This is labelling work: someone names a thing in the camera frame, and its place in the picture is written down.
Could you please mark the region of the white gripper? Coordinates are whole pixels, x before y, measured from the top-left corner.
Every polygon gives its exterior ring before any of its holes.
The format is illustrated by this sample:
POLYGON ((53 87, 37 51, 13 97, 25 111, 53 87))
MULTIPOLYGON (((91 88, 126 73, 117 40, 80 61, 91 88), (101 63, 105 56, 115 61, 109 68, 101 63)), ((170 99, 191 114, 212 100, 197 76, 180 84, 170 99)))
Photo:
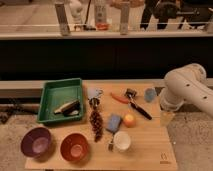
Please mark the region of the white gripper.
POLYGON ((166 127, 174 117, 173 112, 176 110, 176 106, 167 102, 163 97, 160 98, 160 106, 164 110, 161 112, 160 123, 163 127, 166 127))

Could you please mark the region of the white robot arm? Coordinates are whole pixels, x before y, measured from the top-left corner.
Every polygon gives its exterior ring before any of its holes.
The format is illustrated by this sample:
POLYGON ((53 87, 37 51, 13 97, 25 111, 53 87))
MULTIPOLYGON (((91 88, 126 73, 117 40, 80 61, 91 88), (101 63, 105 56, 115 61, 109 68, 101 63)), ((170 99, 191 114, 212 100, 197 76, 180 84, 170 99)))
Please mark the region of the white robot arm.
POLYGON ((185 102, 213 117, 213 90, 208 88, 205 68, 197 63, 169 71, 164 77, 165 87, 159 94, 160 124, 166 127, 185 102))

